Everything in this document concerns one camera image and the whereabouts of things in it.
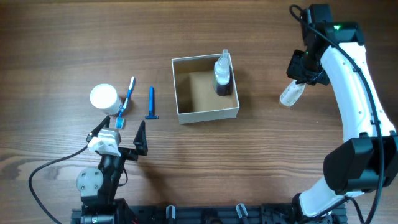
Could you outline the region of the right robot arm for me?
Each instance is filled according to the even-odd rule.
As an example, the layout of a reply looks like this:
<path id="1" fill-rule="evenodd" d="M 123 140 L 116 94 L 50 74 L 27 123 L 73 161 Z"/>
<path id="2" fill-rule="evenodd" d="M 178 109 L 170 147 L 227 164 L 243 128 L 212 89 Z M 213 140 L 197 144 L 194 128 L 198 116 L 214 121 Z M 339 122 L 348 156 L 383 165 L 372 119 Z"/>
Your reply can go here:
<path id="1" fill-rule="evenodd" d="M 373 217 L 382 190 L 397 175 L 397 132 L 385 114 L 366 61 L 364 36 L 356 22 L 336 22 L 327 4 L 289 7 L 299 21 L 305 50 L 296 50 L 279 101 L 292 106 L 306 85 L 331 85 L 343 125 L 343 143 L 323 162 L 323 177 L 292 202 L 294 221 L 329 217 L 357 196 L 374 192 Z"/>

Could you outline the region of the dark blue pump bottle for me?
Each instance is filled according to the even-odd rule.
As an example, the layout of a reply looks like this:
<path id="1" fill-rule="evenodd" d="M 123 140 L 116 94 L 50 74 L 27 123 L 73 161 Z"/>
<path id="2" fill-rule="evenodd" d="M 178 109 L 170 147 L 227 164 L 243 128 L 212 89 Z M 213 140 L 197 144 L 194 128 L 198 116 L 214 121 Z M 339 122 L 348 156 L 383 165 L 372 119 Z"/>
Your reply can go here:
<path id="1" fill-rule="evenodd" d="M 213 88 L 218 96 L 230 94 L 231 61 L 228 49 L 224 49 L 214 64 Z"/>

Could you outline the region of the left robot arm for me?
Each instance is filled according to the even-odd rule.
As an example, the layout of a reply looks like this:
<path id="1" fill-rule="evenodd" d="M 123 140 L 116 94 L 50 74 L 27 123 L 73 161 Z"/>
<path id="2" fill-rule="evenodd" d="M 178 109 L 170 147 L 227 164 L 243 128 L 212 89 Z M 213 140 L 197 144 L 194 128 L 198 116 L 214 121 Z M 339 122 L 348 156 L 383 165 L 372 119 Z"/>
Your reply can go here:
<path id="1" fill-rule="evenodd" d="M 97 167 L 88 167 L 76 179 L 80 191 L 81 209 L 73 210 L 72 223 L 138 223 L 139 219 L 123 198 L 116 199 L 120 178 L 126 173 L 126 161 L 137 161 L 148 152 L 146 124 L 140 123 L 134 148 L 121 147 L 121 135 L 109 127 L 110 117 L 106 116 L 86 137 L 87 149 L 101 156 Z"/>

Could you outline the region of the white squeeze tube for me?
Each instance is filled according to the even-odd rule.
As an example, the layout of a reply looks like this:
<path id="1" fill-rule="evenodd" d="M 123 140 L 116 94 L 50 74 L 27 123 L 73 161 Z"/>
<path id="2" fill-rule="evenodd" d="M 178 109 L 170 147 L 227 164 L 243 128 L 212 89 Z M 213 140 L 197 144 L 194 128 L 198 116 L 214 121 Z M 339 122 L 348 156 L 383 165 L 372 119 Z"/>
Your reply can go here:
<path id="1" fill-rule="evenodd" d="M 296 80 L 293 80 L 280 95 L 279 103 L 286 107 L 293 106 L 301 97 L 305 86 L 305 83 L 296 84 Z"/>

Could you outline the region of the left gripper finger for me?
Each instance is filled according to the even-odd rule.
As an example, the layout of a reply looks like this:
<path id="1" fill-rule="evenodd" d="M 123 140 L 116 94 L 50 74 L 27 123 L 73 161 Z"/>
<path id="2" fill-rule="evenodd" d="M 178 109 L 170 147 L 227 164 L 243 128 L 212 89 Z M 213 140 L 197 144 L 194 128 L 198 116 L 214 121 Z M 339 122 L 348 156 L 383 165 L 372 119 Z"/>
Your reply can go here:
<path id="1" fill-rule="evenodd" d="M 102 122 L 100 122 L 97 127 L 95 127 L 86 137 L 86 142 L 90 142 L 93 137 L 97 137 L 98 133 L 103 129 L 103 128 L 108 128 L 110 125 L 111 118 L 110 116 L 106 116 Z"/>
<path id="2" fill-rule="evenodd" d="M 139 156 L 146 156 L 148 152 L 147 139 L 146 139 L 146 123 L 142 121 L 139 129 L 134 138 L 133 144 L 135 145 L 135 150 Z"/>

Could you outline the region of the white round jar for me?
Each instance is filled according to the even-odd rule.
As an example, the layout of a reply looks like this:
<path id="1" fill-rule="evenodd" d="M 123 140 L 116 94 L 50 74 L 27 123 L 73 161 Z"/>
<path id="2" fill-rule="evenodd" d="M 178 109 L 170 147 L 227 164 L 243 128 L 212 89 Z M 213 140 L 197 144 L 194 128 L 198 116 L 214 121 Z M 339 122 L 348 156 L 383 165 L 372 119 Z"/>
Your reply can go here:
<path id="1" fill-rule="evenodd" d="M 122 102 L 116 89 L 110 84 L 99 84 L 90 93 L 90 102 L 106 115 L 116 115 L 119 113 Z"/>

